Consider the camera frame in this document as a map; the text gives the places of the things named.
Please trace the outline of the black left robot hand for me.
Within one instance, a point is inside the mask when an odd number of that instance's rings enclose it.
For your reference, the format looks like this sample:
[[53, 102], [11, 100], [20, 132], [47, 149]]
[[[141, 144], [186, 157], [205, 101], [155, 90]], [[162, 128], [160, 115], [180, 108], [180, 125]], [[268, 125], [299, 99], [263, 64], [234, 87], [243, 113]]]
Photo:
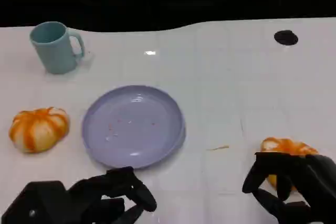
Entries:
[[135, 223], [144, 211], [157, 209], [154, 196], [130, 166], [82, 179], [67, 193], [76, 223]]

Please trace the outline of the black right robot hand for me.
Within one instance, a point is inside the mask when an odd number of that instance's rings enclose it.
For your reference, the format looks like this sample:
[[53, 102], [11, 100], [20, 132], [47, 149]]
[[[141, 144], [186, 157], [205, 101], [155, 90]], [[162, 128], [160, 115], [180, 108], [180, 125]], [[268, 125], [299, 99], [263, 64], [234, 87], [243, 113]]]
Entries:
[[257, 152], [242, 191], [279, 223], [335, 223], [335, 162], [329, 157]]

